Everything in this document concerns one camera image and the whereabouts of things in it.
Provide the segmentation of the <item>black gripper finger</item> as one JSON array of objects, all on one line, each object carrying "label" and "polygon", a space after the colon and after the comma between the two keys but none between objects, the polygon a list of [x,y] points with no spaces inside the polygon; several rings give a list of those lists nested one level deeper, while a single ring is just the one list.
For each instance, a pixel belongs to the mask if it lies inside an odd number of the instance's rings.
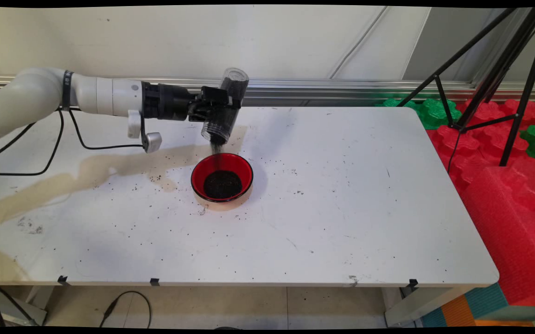
[{"label": "black gripper finger", "polygon": [[240,101],[234,101],[231,104],[193,102],[188,107],[188,120],[190,122],[235,123],[240,108]]},{"label": "black gripper finger", "polygon": [[230,103],[229,93],[226,90],[208,86],[201,87],[200,100],[210,105],[228,105]]}]

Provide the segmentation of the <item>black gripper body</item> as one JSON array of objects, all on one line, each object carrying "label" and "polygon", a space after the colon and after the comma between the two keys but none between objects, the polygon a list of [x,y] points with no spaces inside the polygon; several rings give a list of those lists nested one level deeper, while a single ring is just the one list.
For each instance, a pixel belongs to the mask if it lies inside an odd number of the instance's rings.
[{"label": "black gripper body", "polygon": [[144,119],[185,121],[197,95],[178,85],[142,82],[142,109]]}]

